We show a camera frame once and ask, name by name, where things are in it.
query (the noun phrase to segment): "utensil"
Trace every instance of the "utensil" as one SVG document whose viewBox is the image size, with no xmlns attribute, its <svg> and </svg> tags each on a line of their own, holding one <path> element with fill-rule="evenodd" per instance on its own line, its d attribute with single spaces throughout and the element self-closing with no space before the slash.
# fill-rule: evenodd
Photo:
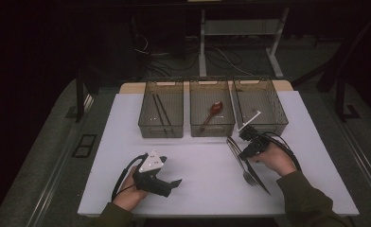
<svg viewBox="0 0 371 227">
<path fill-rule="evenodd" d="M 236 142 L 230 136 L 227 136 L 226 143 L 232 150 L 233 154 L 236 157 L 236 160 L 238 161 L 242 168 L 242 177 L 244 178 L 244 180 L 251 186 L 259 184 L 269 195 L 271 195 L 269 190 L 266 188 L 265 184 L 263 184 L 263 182 L 259 179 L 258 175 L 256 175 L 256 172 L 253 170 L 250 163 L 248 163 L 247 160 L 242 161 L 239 158 L 239 155 L 241 154 L 241 149 L 236 144 Z"/>
<path fill-rule="evenodd" d="M 210 119 L 221 112 L 221 110 L 223 109 L 223 103 L 221 101 L 217 101 L 215 102 L 212 106 L 211 106 L 211 109 L 210 109 L 210 114 L 209 116 L 206 118 L 206 120 L 203 122 L 203 125 L 207 125 L 210 121 Z"/>
<path fill-rule="evenodd" d="M 165 110 L 165 108 L 164 108 L 164 106 L 163 106 L 162 100 L 160 99 L 159 95 L 155 95 L 155 94 L 153 94 L 153 95 L 152 95 L 152 97 L 153 97 L 153 102 L 154 102 L 154 104 L 155 104 L 156 111 L 158 112 L 159 120 L 160 120 L 162 126 L 164 127 L 164 128 L 163 128 L 163 131 L 164 131 L 165 134 L 166 134 L 166 133 L 168 133 L 168 132 L 167 132 L 167 129 L 166 129 L 166 127 L 165 127 L 165 123 L 164 123 L 164 120 L 163 120 L 163 118 L 162 118 L 161 112 L 159 111 L 159 106 L 158 106 L 158 103 L 156 102 L 156 97 L 155 97 L 155 96 L 157 97 L 157 99 L 158 99 L 158 101 L 159 101 L 159 104 L 160 104 L 160 106 L 161 106 L 161 108 L 162 108 L 163 114 L 164 114 L 164 116 L 166 117 L 166 120 L 167 120 L 167 122 L 168 122 L 168 124 L 169 124 L 170 126 L 171 126 L 171 123 L 170 123 L 170 120 L 168 119 L 168 114 L 166 113 L 166 110 Z"/>
</svg>

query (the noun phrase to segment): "white table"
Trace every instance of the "white table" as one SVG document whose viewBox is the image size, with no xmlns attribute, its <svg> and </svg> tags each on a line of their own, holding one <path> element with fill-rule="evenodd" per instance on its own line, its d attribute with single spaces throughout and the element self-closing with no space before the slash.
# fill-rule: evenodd
<svg viewBox="0 0 371 227">
<path fill-rule="evenodd" d="M 314 187 L 334 201 L 333 210 L 343 216 L 359 212 L 315 129 L 298 92 L 278 92 L 290 121 L 282 137 L 287 141 L 304 174 Z M 97 151 L 78 213 L 98 216 L 110 197 L 123 168 L 136 156 L 156 149 L 168 160 L 157 177 L 171 182 L 183 179 L 168 198 L 149 194 L 134 210 L 139 218 L 273 217 L 284 214 L 279 177 L 263 164 L 253 164 L 271 192 L 252 187 L 224 137 L 193 138 L 189 126 L 189 96 L 185 93 L 184 137 L 144 139 L 138 128 L 142 94 L 118 94 Z M 232 136 L 240 148 L 247 146 L 236 129 Z"/>
</svg>

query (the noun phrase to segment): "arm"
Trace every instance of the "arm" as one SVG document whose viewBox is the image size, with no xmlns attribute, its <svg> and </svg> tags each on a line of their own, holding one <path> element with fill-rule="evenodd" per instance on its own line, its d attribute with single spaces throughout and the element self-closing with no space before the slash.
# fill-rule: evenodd
<svg viewBox="0 0 371 227">
<path fill-rule="evenodd" d="M 135 166 L 129 173 L 113 202 L 109 202 L 102 214 L 91 221 L 90 227 L 126 227 L 133 218 L 131 211 L 147 197 L 148 192 L 136 189 L 133 180 Z"/>
<path fill-rule="evenodd" d="M 277 145 L 251 158 L 264 163 L 277 172 L 285 198 L 285 210 L 292 226 L 338 227 L 350 226 L 332 211 L 333 201 L 320 190 L 312 187 L 301 171 L 297 171 L 292 159 Z"/>
</svg>

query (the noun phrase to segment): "finger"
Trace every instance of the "finger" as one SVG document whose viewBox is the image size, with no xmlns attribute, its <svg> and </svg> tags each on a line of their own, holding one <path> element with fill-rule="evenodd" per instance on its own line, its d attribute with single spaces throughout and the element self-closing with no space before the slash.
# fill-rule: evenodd
<svg viewBox="0 0 371 227">
<path fill-rule="evenodd" d="M 136 170 L 136 166 L 133 166 L 132 169 L 130 169 L 130 173 L 127 176 L 127 178 L 124 180 L 123 186 L 130 186 L 131 184 L 134 184 L 133 174 Z"/>
</svg>

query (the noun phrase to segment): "person's right hand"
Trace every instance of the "person's right hand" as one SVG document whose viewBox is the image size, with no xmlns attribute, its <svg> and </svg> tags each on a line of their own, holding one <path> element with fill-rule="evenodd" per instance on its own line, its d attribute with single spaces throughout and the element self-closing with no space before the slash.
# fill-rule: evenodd
<svg viewBox="0 0 371 227">
<path fill-rule="evenodd" d="M 254 155 L 250 160 L 262 162 L 281 177 L 297 170 L 289 155 L 272 142 L 264 152 Z"/>
<path fill-rule="evenodd" d="M 120 187 L 120 193 L 113 200 L 115 205 L 127 211 L 132 211 L 139 202 L 148 196 L 148 192 L 136 188 L 133 179 L 135 170 L 136 166 L 133 166 L 123 185 Z"/>
</svg>

